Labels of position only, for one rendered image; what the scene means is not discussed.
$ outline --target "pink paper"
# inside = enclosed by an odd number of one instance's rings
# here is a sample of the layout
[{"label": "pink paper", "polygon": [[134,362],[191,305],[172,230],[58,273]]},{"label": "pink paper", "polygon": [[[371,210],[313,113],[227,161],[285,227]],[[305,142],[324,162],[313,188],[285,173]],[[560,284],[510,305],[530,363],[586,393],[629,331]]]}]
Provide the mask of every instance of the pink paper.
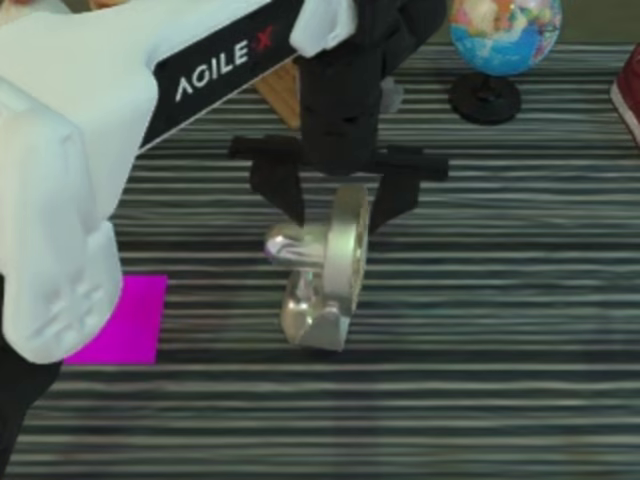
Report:
[{"label": "pink paper", "polygon": [[152,365],[156,363],[166,275],[125,275],[113,315],[66,365]]}]

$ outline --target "pink square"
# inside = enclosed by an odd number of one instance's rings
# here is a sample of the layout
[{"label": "pink square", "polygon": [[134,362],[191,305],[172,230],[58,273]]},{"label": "pink square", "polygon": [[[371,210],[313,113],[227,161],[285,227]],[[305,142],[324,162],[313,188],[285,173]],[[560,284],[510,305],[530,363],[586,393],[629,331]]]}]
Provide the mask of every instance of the pink square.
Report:
[{"label": "pink square", "polygon": [[156,363],[166,275],[125,275],[120,300],[100,333],[66,365],[152,365]]}]

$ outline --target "wooden object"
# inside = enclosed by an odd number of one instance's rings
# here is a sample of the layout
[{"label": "wooden object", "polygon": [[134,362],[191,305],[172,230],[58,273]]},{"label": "wooden object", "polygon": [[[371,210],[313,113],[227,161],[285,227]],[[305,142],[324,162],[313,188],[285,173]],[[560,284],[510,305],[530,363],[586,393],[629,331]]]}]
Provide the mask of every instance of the wooden object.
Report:
[{"label": "wooden object", "polygon": [[289,61],[254,83],[256,90],[292,130],[300,128],[298,69]]}]

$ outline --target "globe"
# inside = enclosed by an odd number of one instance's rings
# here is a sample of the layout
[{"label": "globe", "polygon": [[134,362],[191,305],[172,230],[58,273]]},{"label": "globe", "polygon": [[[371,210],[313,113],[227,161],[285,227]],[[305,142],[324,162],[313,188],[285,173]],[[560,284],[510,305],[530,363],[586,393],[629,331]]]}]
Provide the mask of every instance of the globe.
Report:
[{"label": "globe", "polygon": [[562,25],[560,0],[454,0],[451,39],[476,72],[462,75],[449,103],[463,119],[499,125],[520,111],[518,87],[507,77],[547,56]]},{"label": "globe", "polygon": [[493,76],[529,70],[551,50],[560,0],[454,0],[451,39],[474,69]]}]

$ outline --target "red letter x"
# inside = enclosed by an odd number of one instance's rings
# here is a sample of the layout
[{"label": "red letter x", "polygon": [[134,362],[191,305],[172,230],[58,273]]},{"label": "red letter x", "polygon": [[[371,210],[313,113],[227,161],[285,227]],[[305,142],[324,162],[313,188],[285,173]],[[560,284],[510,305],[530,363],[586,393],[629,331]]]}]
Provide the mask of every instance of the red letter x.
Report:
[{"label": "red letter x", "polygon": [[271,46],[271,35],[273,34],[273,25],[268,26],[262,32],[258,32],[258,36],[254,42],[255,49],[262,52]]}]

